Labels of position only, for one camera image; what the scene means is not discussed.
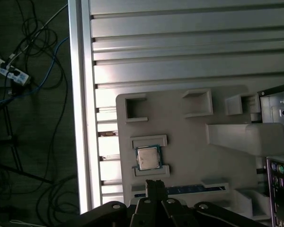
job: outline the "power strip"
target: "power strip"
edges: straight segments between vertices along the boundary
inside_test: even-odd
[[[22,86],[25,86],[26,84],[29,83],[30,77],[26,73],[22,72],[21,70],[14,68],[11,65],[6,66],[6,69],[1,68],[1,65],[5,63],[4,60],[0,59],[0,73],[3,76],[8,75],[8,78],[12,79],[15,83],[21,84]]]

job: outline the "cpu processor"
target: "cpu processor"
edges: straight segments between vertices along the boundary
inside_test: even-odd
[[[162,168],[161,149],[159,145],[136,148],[138,170]]]

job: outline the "dark floor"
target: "dark floor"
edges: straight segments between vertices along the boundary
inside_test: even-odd
[[[55,12],[64,6],[66,0],[32,0],[35,4],[37,17],[46,22]],[[24,18],[31,17],[32,6],[30,0],[19,0],[23,9]],[[24,38],[21,31],[22,18],[16,0],[0,0],[0,53],[7,59],[18,43]],[[59,14],[48,26],[58,35],[58,42],[69,36],[68,11],[67,8]],[[58,58],[63,66],[68,80],[68,96],[65,113],[57,130],[54,140],[54,156],[50,157],[49,172],[46,178],[52,179],[57,170],[57,180],[76,174],[76,156],[74,142],[74,123],[71,93],[71,64],[69,41],[66,41],[58,52]],[[13,66],[24,71],[24,56],[19,57]],[[33,77],[36,83],[40,83],[44,78],[52,59],[47,55],[29,58],[28,74]],[[45,87],[55,84],[60,77],[58,67],[54,66]],[[18,137],[18,152],[22,161],[24,171],[43,177],[46,169],[47,153],[55,125],[62,111],[63,101],[66,92],[65,82],[56,89],[45,90],[19,98],[11,102],[9,113],[14,133]],[[0,88],[0,100],[3,96],[3,88]],[[0,113],[0,137],[5,136],[5,125],[3,113]],[[9,146],[0,146],[0,163],[15,167],[14,159]],[[0,170],[0,173],[9,180],[5,191],[0,192],[0,206],[13,206],[15,214],[13,219],[22,220],[34,224],[42,224],[36,214],[36,203],[40,195],[49,187],[45,183],[35,193],[17,194],[19,192],[29,192],[36,189],[40,182],[25,176],[8,173]],[[67,182],[61,192],[71,191],[64,194],[61,201],[70,201],[78,205],[76,195],[76,179]],[[40,216],[48,223],[47,218],[48,196],[45,196],[40,203]],[[61,221],[72,218],[72,214],[57,213],[57,218]]]

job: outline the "blue cable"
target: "blue cable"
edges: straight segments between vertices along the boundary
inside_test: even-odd
[[[66,40],[68,40],[68,37],[66,37],[65,39],[63,39],[63,40],[56,46],[55,52],[54,52],[54,54],[53,54],[52,64],[51,64],[51,66],[49,67],[49,69],[48,69],[48,71],[47,71],[47,74],[46,74],[46,76],[44,77],[43,81],[41,82],[41,84],[40,84],[38,87],[36,87],[34,90],[32,90],[32,91],[30,91],[30,92],[28,92],[28,93],[26,93],[26,94],[24,94],[24,95],[15,96],[15,97],[12,97],[12,98],[8,98],[8,99],[1,100],[0,103],[6,102],[6,101],[9,101],[9,100],[13,100],[13,99],[16,99],[16,98],[22,98],[22,97],[28,96],[28,95],[30,95],[30,94],[32,94],[32,93],[34,93],[34,92],[40,90],[40,88],[41,88],[41,87],[43,86],[43,84],[46,82],[46,80],[47,80],[49,74],[51,73],[51,71],[52,71],[52,69],[53,69],[53,65],[54,65],[54,63],[55,63],[56,55],[57,55],[57,52],[58,52],[60,46],[61,46],[62,43],[64,43]]]

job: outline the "slotted metal panel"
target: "slotted metal panel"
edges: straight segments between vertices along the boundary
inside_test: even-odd
[[[81,212],[122,200],[118,138],[99,137],[117,130],[118,94],[284,84],[284,0],[69,0],[69,13]]]

